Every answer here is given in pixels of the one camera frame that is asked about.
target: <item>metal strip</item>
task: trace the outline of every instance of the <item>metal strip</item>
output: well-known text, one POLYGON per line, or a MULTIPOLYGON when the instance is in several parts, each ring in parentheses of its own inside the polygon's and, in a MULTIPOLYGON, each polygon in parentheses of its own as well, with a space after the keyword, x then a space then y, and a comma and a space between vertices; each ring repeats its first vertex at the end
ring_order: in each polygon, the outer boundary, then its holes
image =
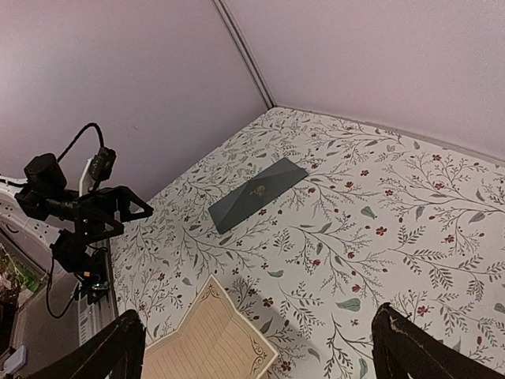
POLYGON ((277 104, 275 102, 274 96, 271 94, 270 89, 268 89, 267 82, 265 81, 263 75, 261 74, 260 67, 258 66, 256 60, 253 57, 253 53, 243 34, 240 31, 240 28, 237 25, 236 20, 230 12, 230 8, 224 2, 224 0, 212 0, 214 6, 223 21, 226 30, 230 34, 231 39, 234 41, 235 46, 238 49, 238 53, 242 57, 242 61, 244 61, 247 70, 249 71, 249 75, 256 86, 256 89, 260 93, 261 99, 264 101, 267 109, 272 109, 276 107, 277 104))

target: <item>floral pattern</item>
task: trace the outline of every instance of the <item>floral pattern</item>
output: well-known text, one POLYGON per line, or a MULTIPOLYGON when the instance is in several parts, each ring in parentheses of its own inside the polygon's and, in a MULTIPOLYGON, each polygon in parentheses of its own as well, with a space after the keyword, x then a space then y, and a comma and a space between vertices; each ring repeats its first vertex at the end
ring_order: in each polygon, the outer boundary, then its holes
POLYGON ((155 196, 112 241, 122 312, 148 343, 210 273, 279 351, 268 378, 372 377, 370 325, 391 304, 505 372, 505 170, 339 118, 274 108, 155 196), (309 173, 232 231, 208 207, 282 157, 309 173))

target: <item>white wall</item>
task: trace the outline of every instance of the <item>white wall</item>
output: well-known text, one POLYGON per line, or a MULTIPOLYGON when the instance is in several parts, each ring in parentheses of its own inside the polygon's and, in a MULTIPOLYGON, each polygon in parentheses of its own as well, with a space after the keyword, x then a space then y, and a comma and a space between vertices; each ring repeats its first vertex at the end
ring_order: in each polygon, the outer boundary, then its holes
POLYGON ((279 104, 505 159, 505 2, 226 1, 279 104))
MULTIPOLYGON (((146 199, 266 111, 207 0, 3 2, 0 73, 3 175, 94 121, 118 153, 108 185, 146 199)), ((89 131, 69 186, 96 151, 89 131)))

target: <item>green leaf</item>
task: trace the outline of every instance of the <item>green leaf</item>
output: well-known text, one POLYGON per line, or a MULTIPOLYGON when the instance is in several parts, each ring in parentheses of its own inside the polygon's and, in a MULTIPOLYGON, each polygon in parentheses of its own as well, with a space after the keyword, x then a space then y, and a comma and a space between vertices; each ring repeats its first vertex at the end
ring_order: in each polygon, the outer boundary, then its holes
POLYGON ((477 199, 479 199, 480 201, 485 201, 479 190, 477 190, 477 192, 475 193, 475 196, 477 196, 477 199))
POLYGON ((359 298, 350 298, 345 302, 337 302, 337 307, 342 310, 350 310, 351 312, 358 312, 361 308, 361 300, 359 298))
POLYGON ((425 211, 424 205, 420 205, 416 208, 416 221, 419 220, 419 217, 423 216, 424 211, 425 211))
POLYGON ((479 221, 482 221, 485 218, 486 215, 483 212, 477 212, 476 214, 473 215, 473 217, 470 219, 468 223, 478 223, 479 221))
POLYGON ((309 353, 312 357, 316 357, 316 358, 317 358, 317 360, 318 360, 319 362, 321 362, 321 357, 320 357, 320 355, 319 355, 319 353, 318 353, 317 351, 315 351, 315 350, 314 350, 314 349, 312 349, 312 348, 309 348, 309 349, 307 349, 307 352, 308 352, 308 353, 309 353))
POLYGON ((223 238, 221 241, 219 241, 219 245, 223 246, 225 243, 227 243, 228 241, 230 241, 230 239, 231 239, 231 235, 229 235, 226 238, 223 238))
POLYGON ((266 332, 268 332, 268 329, 270 328, 270 325, 271 325, 271 321, 273 320, 274 318, 271 318, 269 321, 265 322, 263 324, 263 326, 261 327, 260 329, 260 332, 262 334, 265 334, 266 332))
POLYGON ((325 233, 330 227, 331 227, 331 223, 327 223, 326 225, 321 227, 321 230, 318 231, 318 233, 325 233))
POLYGON ((338 255, 335 255, 335 262, 337 262, 339 265, 343 266, 344 264, 340 260, 340 257, 338 255))
POLYGON ((505 314, 505 306, 503 306, 503 304, 501 302, 497 302, 495 304, 495 311, 505 314))
POLYGON ((452 350, 456 350, 458 353, 461 351, 461 338, 459 339, 458 343, 452 347, 452 350))
POLYGON ((269 276, 273 276, 274 278, 280 278, 281 276, 284 275, 284 270, 269 271, 268 275, 269 276))
POLYGON ((158 335, 158 329, 159 329, 159 324, 156 325, 155 327, 155 330, 154 332, 152 333, 152 335, 156 338, 156 336, 158 335))
POLYGON ((368 372, 368 365, 363 358, 359 359, 359 363, 360 363, 360 379, 363 379, 366 373, 368 372))
POLYGON ((376 219, 376 214, 373 212, 373 210, 369 207, 369 206, 366 206, 364 207, 362 210, 361 210, 361 214, 363 216, 367 216, 367 217, 370 217, 372 219, 376 219))

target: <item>red flower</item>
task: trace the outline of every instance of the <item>red flower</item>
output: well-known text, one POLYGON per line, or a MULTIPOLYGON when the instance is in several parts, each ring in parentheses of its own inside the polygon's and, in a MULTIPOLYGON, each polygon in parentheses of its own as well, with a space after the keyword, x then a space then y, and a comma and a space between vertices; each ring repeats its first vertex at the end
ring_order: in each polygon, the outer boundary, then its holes
POLYGON ((272 298, 264 298, 263 299, 263 306, 270 308, 273 305, 274 305, 274 300, 272 298))
POLYGON ((281 364, 282 371, 291 371, 291 362, 282 362, 281 364))
POLYGON ((384 233, 386 233, 386 232, 387 232, 386 227, 378 227, 376 230, 376 235, 384 235, 384 233))
POLYGON ((429 306, 420 306, 417 308, 417 314, 424 317, 426 313, 429 312, 429 306))

